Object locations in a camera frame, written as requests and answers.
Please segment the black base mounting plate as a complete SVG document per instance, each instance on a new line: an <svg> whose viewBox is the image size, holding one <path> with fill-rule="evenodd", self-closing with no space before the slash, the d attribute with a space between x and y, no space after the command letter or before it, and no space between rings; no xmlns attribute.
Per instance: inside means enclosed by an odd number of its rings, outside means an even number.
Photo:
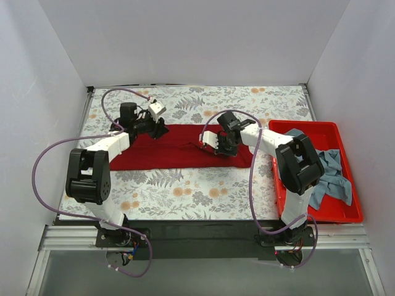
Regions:
<svg viewBox="0 0 395 296"><path fill-rule="evenodd" d="M315 242L307 224L274 236L252 220L135 220L127 227L135 232L99 227L96 247L129 251L135 260L255 258L291 266L300 264L302 248Z"/></svg>

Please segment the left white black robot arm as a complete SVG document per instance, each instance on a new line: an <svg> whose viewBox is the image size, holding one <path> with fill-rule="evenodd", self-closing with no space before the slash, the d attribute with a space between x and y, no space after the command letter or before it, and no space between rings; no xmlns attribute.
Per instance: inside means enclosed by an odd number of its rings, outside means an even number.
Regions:
<svg viewBox="0 0 395 296"><path fill-rule="evenodd" d="M145 110L137 104L122 103L120 117L110 126L106 138L84 148L73 149L69 155L65 193L85 205L99 226L118 231L127 218L110 196L110 163L129 149L140 134L158 139L168 128L161 115L166 111L163 103L153 99Z"/></svg>

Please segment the red t-shirt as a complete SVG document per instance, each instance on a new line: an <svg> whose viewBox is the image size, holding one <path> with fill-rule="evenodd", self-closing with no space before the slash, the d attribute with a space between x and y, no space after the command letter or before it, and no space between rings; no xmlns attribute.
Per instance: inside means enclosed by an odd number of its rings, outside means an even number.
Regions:
<svg viewBox="0 0 395 296"><path fill-rule="evenodd" d="M215 155L199 143L202 125L168 125L169 132L159 139L141 134L110 163L112 171L172 168L249 168L252 154L248 146L238 146L237 156Z"/></svg>

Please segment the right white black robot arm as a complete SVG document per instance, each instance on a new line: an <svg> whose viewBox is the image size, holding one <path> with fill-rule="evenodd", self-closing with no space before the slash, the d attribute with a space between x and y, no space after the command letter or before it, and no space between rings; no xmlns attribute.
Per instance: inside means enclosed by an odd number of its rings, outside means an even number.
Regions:
<svg viewBox="0 0 395 296"><path fill-rule="evenodd" d="M249 182L249 204L253 220L267 235L282 234L299 229L307 221L307 208L314 187L319 183L325 170L308 136L290 136L262 127L253 116L246 120L236 118L232 110L220 112L217 119L222 130L218 133L204 131L201 134L203 146L212 148L214 154L236 156L238 146L252 147L250 177L254 172L254 162L259 150L276 160L280 180L286 188L286 203L281 214L281 228L265 230L257 221L252 201L252 182Z"/></svg>

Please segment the grey-blue t-shirt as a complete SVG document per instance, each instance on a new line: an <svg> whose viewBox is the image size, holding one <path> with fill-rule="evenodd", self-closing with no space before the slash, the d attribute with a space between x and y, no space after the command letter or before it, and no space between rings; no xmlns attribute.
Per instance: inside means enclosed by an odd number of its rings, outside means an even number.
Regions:
<svg viewBox="0 0 395 296"><path fill-rule="evenodd" d="M324 174L314 187L309 206L319 210L326 195L352 205L352 184L343 176L339 149L315 150L324 169Z"/></svg>

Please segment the red plastic bin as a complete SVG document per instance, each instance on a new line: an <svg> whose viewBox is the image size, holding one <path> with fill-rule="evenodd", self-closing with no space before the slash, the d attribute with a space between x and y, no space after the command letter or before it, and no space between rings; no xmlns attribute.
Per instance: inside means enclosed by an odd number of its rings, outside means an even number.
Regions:
<svg viewBox="0 0 395 296"><path fill-rule="evenodd" d="M292 129L300 130L310 137L312 144L318 150L338 149L342 166L342 175L351 182L352 186L351 204L347 205L342 200L336 199L330 195L325 195L320 208L315 210L309 207L308 213L313 215L319 222L363 222L364 217L359 202L359 196L354 185L352 171L336 124L327 121L271 120L269 121L268 127L270 130L280 134L285 134Z"/></svg>

